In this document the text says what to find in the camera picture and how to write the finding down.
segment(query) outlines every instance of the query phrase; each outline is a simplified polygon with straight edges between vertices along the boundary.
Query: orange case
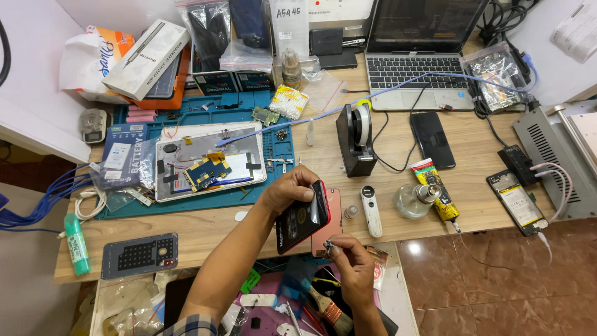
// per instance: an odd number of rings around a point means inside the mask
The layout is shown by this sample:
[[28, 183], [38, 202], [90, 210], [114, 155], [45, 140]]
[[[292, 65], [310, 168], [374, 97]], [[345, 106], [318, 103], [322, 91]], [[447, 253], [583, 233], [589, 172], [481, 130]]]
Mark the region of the orange case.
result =
[[190, 47], [187, 45], [181, 51], [179, 74], [176, 76], [174, 97], [172, 99], [143, 99], [132, 101], [142, 109], [179, 109], [183, 104], [184, 83], [189, 70]]
[[325, 193], [328, 197], [328, 206], [330, 207], [330, 223], [311, 236], [311, 253], [313, 256], [323, 256], [323, 252], [320, 252], [318, 255], [317, 251], [325, 251], [324, 242], [331, 236], [342, 233], [342, 204], [340, 203], [340, 190], [326, 189]]

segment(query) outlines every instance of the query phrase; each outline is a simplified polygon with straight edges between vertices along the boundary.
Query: cotton swab pack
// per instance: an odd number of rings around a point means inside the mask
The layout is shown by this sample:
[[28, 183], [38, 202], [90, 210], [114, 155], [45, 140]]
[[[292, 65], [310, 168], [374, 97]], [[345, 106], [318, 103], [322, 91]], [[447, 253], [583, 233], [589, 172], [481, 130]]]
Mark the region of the cotton swab pack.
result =
[[292, 120], [300, 118], [309, 96], [298, 90], [280, 85], [272, 102], [269, 104], [270, 111], [279, 113]]

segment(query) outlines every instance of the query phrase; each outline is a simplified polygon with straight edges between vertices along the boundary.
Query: smartphone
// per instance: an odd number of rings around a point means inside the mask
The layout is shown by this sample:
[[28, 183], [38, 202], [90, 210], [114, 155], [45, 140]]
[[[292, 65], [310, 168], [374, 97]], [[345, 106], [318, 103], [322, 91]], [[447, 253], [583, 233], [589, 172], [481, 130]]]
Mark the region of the smartphone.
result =
[[547, 227], [547, 220], [541, 210], [533, 203], [510, 170], [506, 169], [488, 176], [487, 183], [525, 237], [532, 236]]
[[410, 122], [423, 159], [431, 158], [437, 169], [456, 167], [456, 161], [437, 113], [415, 113], [411, 115]]
[[330, 207], [324, 183], [319, 180], [310, 187], [315, 193], [311, 202], [294, 201], [276, 218], [276, 245], [280, 255], [330, 222]]
[[340, 189], [327, 189], [330, 207], [330, 223], [311, 236], [311, 252], [313, 256], [324, 256], [324, 242], [335, 234], [342, 233], [342, 205], [340, 203]]

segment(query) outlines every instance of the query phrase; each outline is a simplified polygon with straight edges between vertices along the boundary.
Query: yellow glue tube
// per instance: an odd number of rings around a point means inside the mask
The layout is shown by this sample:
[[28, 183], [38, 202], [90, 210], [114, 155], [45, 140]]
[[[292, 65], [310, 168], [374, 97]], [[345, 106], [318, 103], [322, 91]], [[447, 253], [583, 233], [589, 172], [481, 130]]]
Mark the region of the yellow glue tube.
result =
[[415, 176], [421, 184], [437, 184], [442, 188], [442, 194], [435, 200], [435, 209], [438, 211], [442, 221], [456, 223], [456, 217], [460, 216], [460, 212], [456, 209], [456, 205], [452, 202], [446, 187], [439, 178], [438, 170], [435, 169], [433, 161], [430, 158], [411, 164]]

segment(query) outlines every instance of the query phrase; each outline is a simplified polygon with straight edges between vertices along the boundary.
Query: glue tube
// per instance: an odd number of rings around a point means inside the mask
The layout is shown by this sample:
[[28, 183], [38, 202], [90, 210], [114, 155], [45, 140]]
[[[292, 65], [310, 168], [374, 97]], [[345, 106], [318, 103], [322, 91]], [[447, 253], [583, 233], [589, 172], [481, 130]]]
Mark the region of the glue tube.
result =
[[460, 216], [460, 212], [456, 209], [456, 205], [452, 202], [446, 187], [439, 178], [438, 170], [435, 169], [431, 158], [413, 163], [410, 165], [410, 168], [413, 169], [415, 176], [421, 184], [437, 184], [440, 186], [442, 194], [435, 200], [435, 210], [438, 211], [442, 221], [452, 223], [456, 231], [460, 233], [460, 228], [456, 223], [456, 217]]
[[70, 260], [73, 262], [75, 274], [80, 276], [91, 271], [91, 263], [85, 246], [83, 232], [79, 218], [74, 213], [67, 213], [64, 217], [64, 232], [66, 232], [66, 241], [69, 245]]

